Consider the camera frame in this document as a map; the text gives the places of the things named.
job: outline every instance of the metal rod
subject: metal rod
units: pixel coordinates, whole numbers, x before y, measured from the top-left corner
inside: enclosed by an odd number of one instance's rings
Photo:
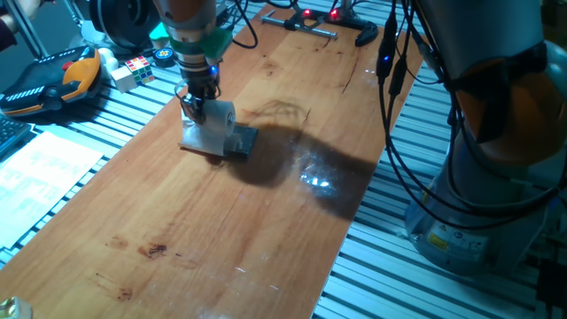
[[[274,25],[274,26],[283,27],[284,26],[283,20],[274,19],[274,18],[269,17],[270,15],[272,15],[272,13],[274,13],[274,12],[271,12],[271,13],[261,17],[260,21],[262,23],[268,23],[268,24],[271,24],[271,25]],[[336,32],[321,30],[321,29],[318,29],[318,28],[303,27],[298,23],[295,24],[295,29],[297,31],[309,33],[309,34],[312,34],[312,35],[319,35],[319,36],[330,38],[330,39],[337,39],[337,33]]]
[[[8,13],[10,13],[16,22],[16,26],[18,26],[18,30],[21,32],[21,35],[34,58],[47,58],[49,54],[47,53],[47,50],[45,50],[41,40],[39,40],[34,26],[32,26],[31,21],[22,10],[18,0],[4,0],[4,5],[6,6]]]

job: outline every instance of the green part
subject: green part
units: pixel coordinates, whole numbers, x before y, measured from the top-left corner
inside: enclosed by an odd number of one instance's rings
[[[167,34],[166,27],[164,27],[163,22],[159,23],[150,33],[150,40],[152,41],[167,41],[169,40],[169,35]]]
[[[232,32],[217,27],[208,37],[198,42],[207,58],[220,58],[232,42]]]
[[[220,58],[232,43],[232,32],[217,27],[208,37],[197,43],[181,43],[170,39],[163,24],[159,24],[150,34],[152,41],[163,40],[163,35],[171,43],[171,49],[182,54],[205,54],[207,58]]]

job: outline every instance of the headphones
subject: headphones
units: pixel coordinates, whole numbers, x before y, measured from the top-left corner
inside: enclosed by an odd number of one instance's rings
[[[151,48],[149,34],[160,22],[151,0],[90,0],[89,13],[97,31],[132,51]]]

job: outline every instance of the wood grain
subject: wood grain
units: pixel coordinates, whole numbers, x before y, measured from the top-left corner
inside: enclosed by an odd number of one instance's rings
[[[221,99],[260,129],[252,157],[180,150],[172,101],[0,271],[0,300],[35,319],[311,315],[384,148],[380,38],[253,24],[259,47],[221,65]],[[412,46],[409,68],[421,63]]]

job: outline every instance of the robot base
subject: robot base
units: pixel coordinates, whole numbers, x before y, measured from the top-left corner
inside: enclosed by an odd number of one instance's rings
[[[477,146],[473,146],[477,158],[486,166],[518,180],[536,182],[553,187],[563,169],[564,152],[549,161],[532,167],[497,166],[485,160]],[[431,191],[454,206],[467,208],[450,189],[446,160],[440,175],[431,184]],[[503,180],[481,168],[463,146],[460,134],[454,144],[454,180],[463,198],[483,205],[502,205],[533,198],[540,194],[519,183]],[[493,218],[465,214],[440,204],[424,194],[422,203],[437,218],[429,215],[416,203],[406,211],[406,231],[416,250],[433,264],[459,275],[477,275],[486,272],[505,273],[522,261],[532,243],[543,233],[556,228],[565,208],[558,198],[553,198],[532,213],[497,227],[486,227],[510,217]],[[450,227],[445,222],[463,227]],[[482,227],[481,230],[466,228]]]

